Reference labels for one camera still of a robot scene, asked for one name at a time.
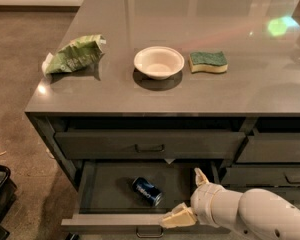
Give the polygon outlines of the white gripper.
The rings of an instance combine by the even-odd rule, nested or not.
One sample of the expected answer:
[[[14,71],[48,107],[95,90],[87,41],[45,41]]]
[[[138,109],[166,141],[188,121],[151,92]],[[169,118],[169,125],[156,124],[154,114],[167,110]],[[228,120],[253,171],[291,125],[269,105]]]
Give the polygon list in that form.
[[[212,227],[243,227],[238,213],[242,193],[209,183],[200,168],[195,168],[194,172],[198,188],[191,196],[192,208],[185,203],[177,205],[163,216],[160,225],[163,228],[188,227],[195,225],[198,219],[200,224]]]

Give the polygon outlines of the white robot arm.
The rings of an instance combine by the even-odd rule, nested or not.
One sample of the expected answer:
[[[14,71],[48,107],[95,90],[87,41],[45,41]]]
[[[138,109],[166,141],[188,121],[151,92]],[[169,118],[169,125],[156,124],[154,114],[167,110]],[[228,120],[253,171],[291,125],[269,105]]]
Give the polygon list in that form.
[[[227,190],[211,183],[199,168],[195,174],[190,203],[165,214],[162,227],[200,224],[226,228],[247,240],[300,240],[300,210],[282,197],[263,189]]]

